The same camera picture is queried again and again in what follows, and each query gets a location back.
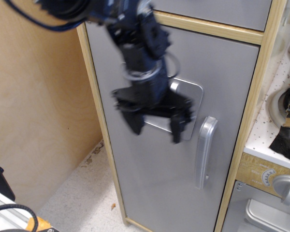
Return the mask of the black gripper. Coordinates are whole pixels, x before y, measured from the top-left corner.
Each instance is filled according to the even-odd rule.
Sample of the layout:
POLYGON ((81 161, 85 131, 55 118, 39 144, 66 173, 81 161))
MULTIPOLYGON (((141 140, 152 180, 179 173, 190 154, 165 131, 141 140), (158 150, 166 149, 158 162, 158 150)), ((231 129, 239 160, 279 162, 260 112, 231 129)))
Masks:
POLYGON ((173 92, 167 77, 132 82, 130 87, 113 90, 112 96, 117 100, 117 109, 137 135, 141 134, 145 115, 171 118, 173 143, 178 144, 185 126, 191 122, 192 100, 173 92))

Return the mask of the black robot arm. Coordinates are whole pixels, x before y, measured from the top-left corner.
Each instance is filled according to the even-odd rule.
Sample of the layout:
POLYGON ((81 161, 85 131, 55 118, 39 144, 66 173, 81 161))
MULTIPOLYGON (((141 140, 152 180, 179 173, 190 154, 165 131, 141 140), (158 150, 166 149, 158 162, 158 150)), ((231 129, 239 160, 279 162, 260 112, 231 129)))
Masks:
POLYGON ((105 26, 125 61, 125 76, 131 86, 112 92, 125 121, 135 134, 140 134, 145 116, 170 119, 173 142, 191 121, 192 101, 170 88, 165 63, 170 43, 168 33, 156 21, 147 0, 40 0, 41 9, 65 21, 60 26, 46 25, 29 15, 25 18, 52 30, 67 31, 83 22, 105 26))

